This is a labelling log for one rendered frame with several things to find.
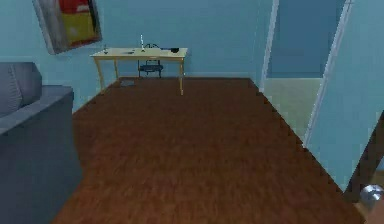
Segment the pale wooden table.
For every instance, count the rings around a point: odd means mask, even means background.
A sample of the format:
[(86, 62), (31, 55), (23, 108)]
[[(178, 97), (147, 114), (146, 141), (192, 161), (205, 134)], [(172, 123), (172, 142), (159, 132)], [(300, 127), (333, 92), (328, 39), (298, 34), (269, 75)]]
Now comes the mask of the pale wooden table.
[(170, 50), (162, 50), (160, 48), (145, 48), (145, 52), (141, 52), (141, 48), (107, 48), (108, 54), (104, 54), (103, 50), (96, 52), (91, 55), (93, 58), (100, 83), (100, 90), (104, 91), (106, 86), (104, 82), (104, 76), (102, 74), (102, 69), (100, 62), (111, 60), (114, 62), (115, 75), (116, 78), (119, 78), (117, 61), (118, 60), (160, 60), (160, 61), (176, 61), (179, 63), (179, 88), (180, 94), (184, 94), (183, 84), (184, 84), (184, 63), (187, 56), (188, 49), (180, 48), (177, 53), (172, 53)]

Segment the black chair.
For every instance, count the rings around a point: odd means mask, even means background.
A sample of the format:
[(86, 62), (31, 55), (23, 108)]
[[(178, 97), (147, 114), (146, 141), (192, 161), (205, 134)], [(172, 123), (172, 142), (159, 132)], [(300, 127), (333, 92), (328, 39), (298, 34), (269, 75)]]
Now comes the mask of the black chair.
[(157, 72), (161, 77), (163, 65), (160, 60), (146, 60), (144, 64), (138, 63), (138, 73), (145, 72), (146, 74)]

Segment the brown wooden door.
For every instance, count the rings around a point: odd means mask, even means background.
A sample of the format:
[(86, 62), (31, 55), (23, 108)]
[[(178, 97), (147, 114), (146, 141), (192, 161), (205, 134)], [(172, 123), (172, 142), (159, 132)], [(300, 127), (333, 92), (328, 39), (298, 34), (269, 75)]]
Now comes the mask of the brown wooden door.
[(380, 185), (384, 189), (384, 111), (343, 193), (344, 198), (361, 212), (365, 219), (363, 224), (384, 224), (384, 196), (371, 210), (368, 210), (360, 199), (361, 190), (371, 184)]

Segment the silver round door knob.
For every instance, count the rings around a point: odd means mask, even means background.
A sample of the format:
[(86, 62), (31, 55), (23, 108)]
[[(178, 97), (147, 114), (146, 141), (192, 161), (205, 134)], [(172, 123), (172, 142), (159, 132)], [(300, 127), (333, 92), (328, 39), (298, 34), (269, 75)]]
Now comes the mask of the silver round door knob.
[(360, 192), (361, 202), (368, 210), (371, 210), (383, 196), (384, 189), (377, 184), (367, 185)]

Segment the red yellow framed picture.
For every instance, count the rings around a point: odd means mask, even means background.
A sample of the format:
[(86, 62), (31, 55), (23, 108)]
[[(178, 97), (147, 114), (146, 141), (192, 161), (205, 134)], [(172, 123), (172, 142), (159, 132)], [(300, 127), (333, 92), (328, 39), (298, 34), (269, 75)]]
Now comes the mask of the red yellow framed picture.
[(32, 0), (32, 3), (49, 54), (102, 40), (95, 0)]

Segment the grey sofa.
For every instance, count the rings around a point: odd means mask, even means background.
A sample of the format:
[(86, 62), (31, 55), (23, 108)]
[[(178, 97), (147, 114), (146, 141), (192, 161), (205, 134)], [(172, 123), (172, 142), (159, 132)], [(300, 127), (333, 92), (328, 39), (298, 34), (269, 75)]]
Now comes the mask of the grey sofa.
[(69, 86), (0, 62), (0, 224), (50, 224), (82, 179)]

